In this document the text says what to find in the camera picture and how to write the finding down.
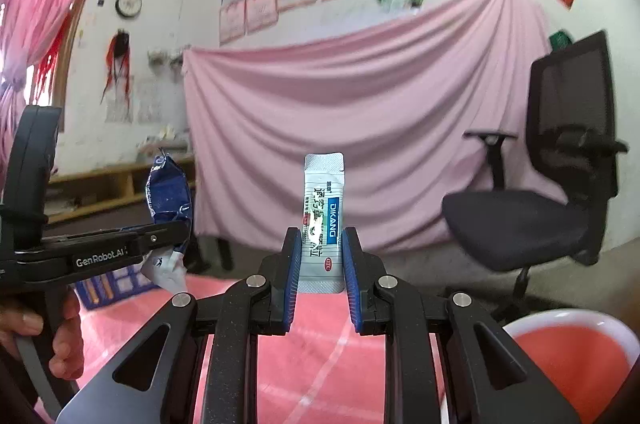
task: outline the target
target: red tassel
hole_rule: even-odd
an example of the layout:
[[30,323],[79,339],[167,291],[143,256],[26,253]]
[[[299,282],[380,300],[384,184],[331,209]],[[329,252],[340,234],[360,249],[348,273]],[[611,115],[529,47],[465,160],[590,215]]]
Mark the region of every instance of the red tassel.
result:
[[[44,55],[40,63],[38,64],[38,68],[34,75],[35,82],[33,83],[33,100],[35,104],[38,104],[40,97],[45,91],[45,86],[47,84],[47,77],[50,72],[53,72],[56,68],[56,64],[58,64],[58,56],[60,55],[60,47],[62,46],[62,41],[65,38],[66,32],[69,29],[69,25],[71,23],[71,15],[67,14],[65,20],[62,22],[62,26],[56,34],[56,37],[53,39],[53,43],[49,48],[49,51]],[[51,98],[51,94],[53,92],[53,76],[50,76],[49,81],[49,97]]]
[[[109,89],[109,87],[115,82],[117,85],[117,74],[115,69],[113,68],[114,65],[114,61],[113,61],[113,53],[114,53],[114,47],[116,45],[116,37],[117,34],[111,38],[111,43],[109,44],[109,49],[107,50],[107,56],[105,58],[105,61],[107,63],[107,82],[104,85],[104,90],[102,91],[102,98],[100,99],[100,104],[102,104],[102,101],[104,99],[104,94],[107,92],[107,90]],[[130,76],[130,49],[129,46],[127,46],[127,51],[125,52],[124,56],[122,57],[122,61],[120,63],[120,70],[118,73],[122,72],[124,70],[124,78],[125,78],[125,84],[124,84],[124,96],[125,96],[125,100],[127,101],[127,111],[129,111],[129,92],[130,92],[130,81],[129,81],[129,76]]]

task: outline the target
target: chair seat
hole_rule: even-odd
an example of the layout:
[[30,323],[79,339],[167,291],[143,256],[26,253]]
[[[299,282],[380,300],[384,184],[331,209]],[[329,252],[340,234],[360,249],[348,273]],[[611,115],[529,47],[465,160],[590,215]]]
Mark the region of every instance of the chair seat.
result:
[[450,194],[442,214],[466,252],[502,272],[577,254],[588,224],[584,208],[522,190]]

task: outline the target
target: wooden shelf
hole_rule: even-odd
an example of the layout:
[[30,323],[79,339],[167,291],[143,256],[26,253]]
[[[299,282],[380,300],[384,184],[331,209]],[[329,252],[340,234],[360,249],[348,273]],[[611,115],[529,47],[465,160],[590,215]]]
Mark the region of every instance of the wooden shelf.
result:
[[88,206],[82,206],[68,213],[54,214],[49,217],[50,224],[58,224],[60,222],[66,222],[73,218],[80,218],[81,216],[87,216],[89,214],[100,213],[101,211],[108,211],[114,208],[121,208],[122,206],[128,206],[145,199],[144,193],[138,193],[131,195],[130,197],[114,198],[113,200],[103,200],[96,202],[95,204],[89,204]]
[[[189,187],[195,188],[195,165],[193,157],[175,160],[187,175]],[[52,177],[49,185],[61,190],[63,197],[75,198],[96,195],[97,201],[79,206],[73,211],[52,214],[49,224],[68,222],[82,216],[128,206],[145,200],[146,177],[151,164],[127,164],[83,173]]]
[[[183,164],[193,164],[193,156],[181,157],[175,159],[175,163],[182,166]],[[103,177],[105,175],[118,175],[122,173],[131,173],[134,171],[149,171],[151,164],[145,163],[131,163],[131,164],[116,164],[113,166],[106,166],[104,168],[98,168],[91,171],[83,171],[81,173],[69,173],[67,175],[54,175],[49,179],[49,184],[60,184],[60,182],[71,182],[75,180],[90,179],[96,177]]]

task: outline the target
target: wall clock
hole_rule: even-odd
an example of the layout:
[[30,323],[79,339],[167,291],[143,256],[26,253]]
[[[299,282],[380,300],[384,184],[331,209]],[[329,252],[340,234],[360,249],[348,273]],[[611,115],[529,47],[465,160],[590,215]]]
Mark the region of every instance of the wall clock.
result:
[[125,19],[133,19],[142,10],[142,0],[116,0],[116,12]]

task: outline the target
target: metal screw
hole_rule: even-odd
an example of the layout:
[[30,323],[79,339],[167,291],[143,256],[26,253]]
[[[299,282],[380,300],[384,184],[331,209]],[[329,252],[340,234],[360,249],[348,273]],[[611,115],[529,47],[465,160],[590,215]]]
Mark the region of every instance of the metal screw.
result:
[[180,294],[176,294],[172,299],[171,303],[174,307],[182,308],[191,303],[191,296],[189,296],[186,292],[181,292]]
[[380,276],[378,278],[378,283],[383,289],[393,289],[398,286],[398,280],[393,276]]
[[267,279],[262,274],[253,274],[246,279],[246,284],[249,287],[258,288],[267,283]]
[[471,305],[471,296],[464,292],[458,292],[453,295],[453,302],[459,307],[468,307]]

